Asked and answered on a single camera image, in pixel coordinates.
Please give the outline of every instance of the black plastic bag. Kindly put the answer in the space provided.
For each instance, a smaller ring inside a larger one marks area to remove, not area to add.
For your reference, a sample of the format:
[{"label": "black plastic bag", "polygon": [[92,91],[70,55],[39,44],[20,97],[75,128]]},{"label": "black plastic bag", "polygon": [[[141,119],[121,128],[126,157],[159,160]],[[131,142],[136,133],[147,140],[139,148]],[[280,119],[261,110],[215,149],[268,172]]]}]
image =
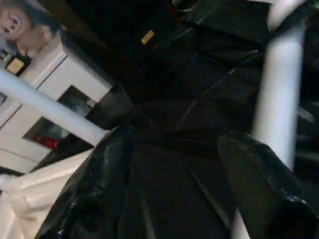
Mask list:
[{"label": "black plastic bag", "polygon": [[230,188],[215,148],[195,137],[116,128],[69,179],[36,238],[228,238]]}]

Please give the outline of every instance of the white metal pipe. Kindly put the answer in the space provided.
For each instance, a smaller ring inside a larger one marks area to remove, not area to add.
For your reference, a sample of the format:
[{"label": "white metal pipe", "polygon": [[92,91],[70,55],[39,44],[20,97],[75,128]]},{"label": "white metal pipe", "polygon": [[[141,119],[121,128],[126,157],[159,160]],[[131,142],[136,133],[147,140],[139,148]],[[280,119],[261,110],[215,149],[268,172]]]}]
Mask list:
[{"label": "white metal pipe", "polygon": [[16,98],[22,104],[37,110],[48,120],[93,146],[96,146],[106,134],[105,130],[78,116],[64,105],[37,91],[26,82],[5,70],[0,70],[0,92]]},{"label": "white metal pipe", "polygon": [[[304,28],[296,27],[267,47],[253,136],[271,147],[292,170],[301,84]],[[233,239],[249,239],[239,212]]]}]

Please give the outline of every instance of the teddy bear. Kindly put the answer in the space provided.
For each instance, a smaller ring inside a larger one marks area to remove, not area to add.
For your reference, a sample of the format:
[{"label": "teddy bear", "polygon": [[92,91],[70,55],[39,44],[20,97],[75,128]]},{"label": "teddy bear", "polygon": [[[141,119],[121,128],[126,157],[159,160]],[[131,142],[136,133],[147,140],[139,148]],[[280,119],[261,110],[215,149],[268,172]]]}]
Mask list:
[{"label": "teddy bear", "polygon": [[11,52],[35,58],[57,30],[48,13],[25,0],[0,0],[0,37]]}]

